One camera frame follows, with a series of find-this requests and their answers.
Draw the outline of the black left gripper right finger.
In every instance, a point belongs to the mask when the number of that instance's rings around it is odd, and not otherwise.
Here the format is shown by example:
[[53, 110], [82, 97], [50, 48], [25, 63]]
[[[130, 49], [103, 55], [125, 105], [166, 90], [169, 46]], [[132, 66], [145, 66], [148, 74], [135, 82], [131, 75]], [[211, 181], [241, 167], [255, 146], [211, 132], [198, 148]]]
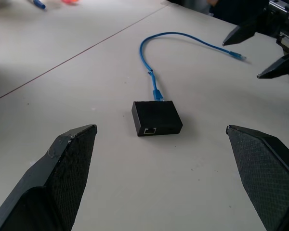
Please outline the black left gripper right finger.
[[289, 231], [289, 149], [272, 135], [226, 129], [243, 187], [268, 231]]

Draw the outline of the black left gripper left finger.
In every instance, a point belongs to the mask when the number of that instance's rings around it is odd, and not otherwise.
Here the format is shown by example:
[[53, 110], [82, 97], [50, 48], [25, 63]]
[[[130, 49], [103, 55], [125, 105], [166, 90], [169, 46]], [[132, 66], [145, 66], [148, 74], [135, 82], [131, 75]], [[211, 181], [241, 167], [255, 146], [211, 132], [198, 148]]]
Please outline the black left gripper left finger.
[[70, 231], [90, 170], [96, 125], [59, 135], [0, 206], [0, 231]]

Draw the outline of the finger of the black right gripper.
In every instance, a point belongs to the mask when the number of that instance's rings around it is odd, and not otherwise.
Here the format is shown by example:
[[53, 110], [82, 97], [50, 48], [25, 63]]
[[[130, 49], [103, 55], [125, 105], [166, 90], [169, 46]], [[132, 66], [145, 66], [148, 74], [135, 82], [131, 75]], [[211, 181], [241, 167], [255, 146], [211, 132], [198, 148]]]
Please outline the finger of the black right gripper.
[[289, 53], [257, 75], [258, 79], [273, 79], [289, 74]]
[[266, 34], [267, 13], [263, 12], [237, 25], [222, 42], [223, 46], [242, 43], [256, 33]]

